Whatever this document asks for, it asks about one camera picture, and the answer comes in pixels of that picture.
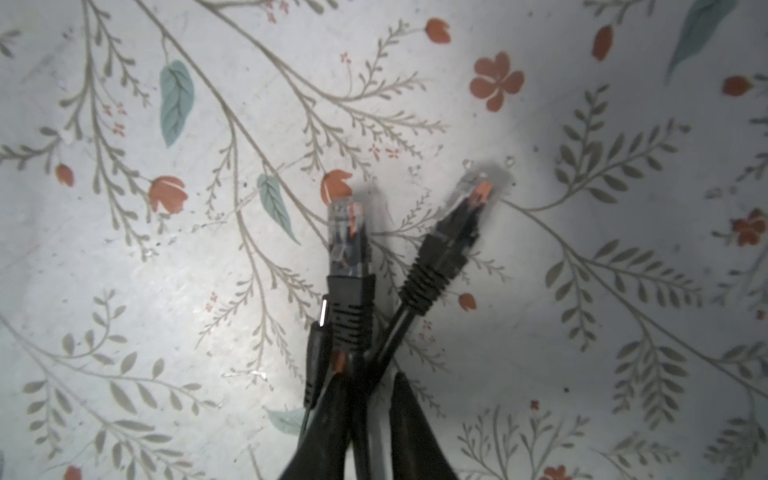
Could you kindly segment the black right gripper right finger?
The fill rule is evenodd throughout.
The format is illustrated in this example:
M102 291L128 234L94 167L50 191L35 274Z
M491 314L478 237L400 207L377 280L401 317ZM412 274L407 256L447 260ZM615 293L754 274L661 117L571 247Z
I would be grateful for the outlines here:
M403 372L394 377L389 422L395 480L458 479Z

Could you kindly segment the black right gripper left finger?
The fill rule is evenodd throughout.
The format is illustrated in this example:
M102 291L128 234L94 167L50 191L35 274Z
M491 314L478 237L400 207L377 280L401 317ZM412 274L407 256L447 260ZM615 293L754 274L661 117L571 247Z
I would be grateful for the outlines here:
M351 419L351 383L336 374L281 480L337 480L344 476Z

